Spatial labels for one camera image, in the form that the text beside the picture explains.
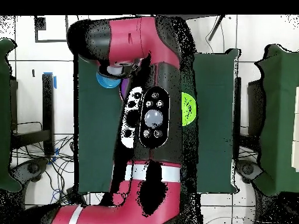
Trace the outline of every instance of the white stripe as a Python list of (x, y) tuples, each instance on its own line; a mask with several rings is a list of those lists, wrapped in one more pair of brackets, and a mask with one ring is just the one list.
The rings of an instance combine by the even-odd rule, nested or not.
[(80, 213), (81, 213), (82, 210), (83, 210), (83, 207), (81, 207), (80, 205), (78, 205), (78, 207), (76, 208), (76, 210), (72, 214), (71, 220), (69, 220), (68, 224), (77, 224), (77, 221), (79, 219), (79, 215), (80, 215)]
[[(113, 165), (113, 168), (112, 168), (112, 176), (111, 176), (111, 179), (113, 178), (113, 171), (114, 171), (114, 165)], [(126, 181), (129, 181), (131, 179), (131, 174), (132, 174), (132, 165), (127, 165), (127, 168), (126, 168), (126, 175), (124, 177), (124, 180)]]
[[(147, 176), (148, 165), (135, 165), (133, 168), (133, 179), (145, 180)], [(180, 182), (180, 168), (161, 166), (162, 168), (162, 182)]]

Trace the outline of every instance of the circular button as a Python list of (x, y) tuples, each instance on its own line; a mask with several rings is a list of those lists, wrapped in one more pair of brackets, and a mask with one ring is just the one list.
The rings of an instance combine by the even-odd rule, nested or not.
[(141, 97), (141, 93), (134, 93), (134, 98), (135, 99), (140, 99), (140, 97)]
[(136, 106), (136, 102), (134, 102), (134, 101), (130, 101), (130, 102), (128, 103), (128, 107), (129, 107), (129, 108), (132, 108), (132, 107), (134, 107), (134, 106)]
[(143, 132), (143, 136), (146, 137), (146, 138), (149, 138), (151, 135), (151, 131), (146, 129), (144, 132)]
[(162, 106), (163, 106), (163, 101), (162, 100), (158, 100), (157, 107), (162, 107)]
[(150, 128), (156, 128), (163, 122), (163, 114), (157, 110), (150, 110), (145, 114), (145, 124)]
[(132, 131), (130, 129), (127, 129), (124, 131), (124, 137), (125, 138), (129, 138), (132, 134)]
[(162, 136), (162, 131), (154, 131), (154, 136), (156, 137), (156, 138), (159, 138), (159, 137), (161, 137)]
[(146, 102), (146, 106), (147, 106), (147, 107), (151, 107), (151, 106), (152, 106), (152, 101), (147, 101), (147, 102)]
[(131, 128), (135, 128), (136, 123), (138, 122), (139, 116), (140, 116), (140, 114), (139, 114), (138, 110), (129, 111), (126, 116), (127, 125)]
[(158, 94), (158, 93), (153, 93), (153, 94), (152, 94), (152, 98), (154, 98), (154, 99), (159, 98), (159, 94)]

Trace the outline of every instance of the gray button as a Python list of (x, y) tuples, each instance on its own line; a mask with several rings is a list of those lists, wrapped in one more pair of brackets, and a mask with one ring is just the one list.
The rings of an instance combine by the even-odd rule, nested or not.
[(162, 131), (154, 131), (154, 136), (155, 136), (156, 138), (161, 137), (161, 136), (162, 136)]
[(159, 94), (158, 94), (158, 93), (153, 93), (153, 94), (152, 94), (152, 97), (153, 97), (154, 99), (157, 99), (157, 98), (159, 98)]
[(163, 101), (162, 100), (158, 100), (157, 107), (162, 107), (162, 106), (163, 106)]
[(145, 124), (150, 128), (156, 128), (163, 122), (163, 114), (157, 110), (150, 110), (145, 114)]
[(147, 105), (147, 107), (151, 107), (152, 106), (152, 101), (147, 101), (146, 105)]
[(146, 138), (150, 137), (150, 135), (151, 135), (151, 131), (148, 130), (148, 129), (146, 129), (146, 130), (143, 132), (143, 136), (146, 137)]

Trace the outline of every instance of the blue object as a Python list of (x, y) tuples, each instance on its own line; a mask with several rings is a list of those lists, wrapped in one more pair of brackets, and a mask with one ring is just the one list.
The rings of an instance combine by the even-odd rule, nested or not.
[(56, 76), (53, 78), (53, 86), (55, 89), (57, 88)]
[(121, 79), (110, 79), (107, 77), (104, 77), (100, 75), (99, 73), (96, 73), (96, 79), (100, 83), (101, 86), (103, 86), (106, 89), (112, 89), (119, 85)]

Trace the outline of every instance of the black control panel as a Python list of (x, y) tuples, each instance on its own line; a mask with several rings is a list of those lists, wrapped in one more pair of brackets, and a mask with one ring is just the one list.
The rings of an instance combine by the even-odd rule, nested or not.
[(163, 145), (168, 137), (169, 95), (161, 87), (152, 87), (144, 95), (140, 141), (146, 147), (155, 149)]

